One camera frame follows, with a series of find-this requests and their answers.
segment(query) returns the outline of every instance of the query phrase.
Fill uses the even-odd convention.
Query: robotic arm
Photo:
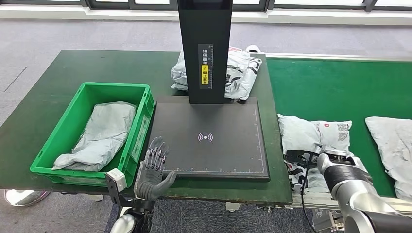
[[[325,151],[317,160],[330,193],[341,209],[347,233],[410,233],[412,219],[378,195],[362,161],[341,151]]]
[[[149,145],[146,156],[140,162],[134,185],[135,197],[127,200],[121,195],[126,187],[124,174],[117,169],[106,173],[106,183],[112,202],[119,208],[131,207],[116,220],[111,233],[148,233],[151,228],[155,200],[174,183],[176,173],[170,172],[162,181],[162,173],[169,148],[162,136]]]

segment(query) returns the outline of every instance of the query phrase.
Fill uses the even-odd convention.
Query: wireless icon
[[[203,140],[208,140],[209,142],[213,141],[213,134],[209,133],[209,135],[203,135],[203,134],[199,134],[197,136],[197,139],[199,140],[199,142],[203,141]]]

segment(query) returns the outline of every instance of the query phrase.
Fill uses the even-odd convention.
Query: vertical black column
[[[232,0],[177,0],[190,103],[224,103]]]

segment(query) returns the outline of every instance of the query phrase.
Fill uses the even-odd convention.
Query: green table
[[[412,119],[412,63],[348,59],[268,58],[276,110],[309,121],[351,120],[350,151],[365,164],[377,192],[395,197],[365,118]]]
[[[63,50],[0,128],[0,188],[108,194],[107,188],[55,184],[30,165],[83,82],[144,83],[154,97],[182,95],[170,89],[178,52]],[[291,204],[292,195],[264,55],[251,96],[257,96],[270,182],[178,179],[166,196],[176,199]],[[131,196],[131,188],[124,191]]]

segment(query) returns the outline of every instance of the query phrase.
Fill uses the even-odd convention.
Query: gray carpet
[[[265,52],[412,56],[411,27],[233,24],[230,44]],[[181,50],[177,22],[0,20],[0,125],[62,49]],[[0,198],[0,233],[100,233],[112,204],[51,194],[29,208]],[[154,232],[305,232],[301,210],[270,214],[254,206],[228,213],[224,203],[162,200]]]
[[[311,219],[312,211],[307,210]],[[107,225],[110,232],[112,222]],[[255,205],[241,205],[229,212],[224,202],[158,200],[151,233],[306,233],[310,228],[302,209],[274,209],[270,213]]]
[[[113,204],[81,195],[50,193],[31,207],[13,207],[0,198],[0,233],[103,233]]]

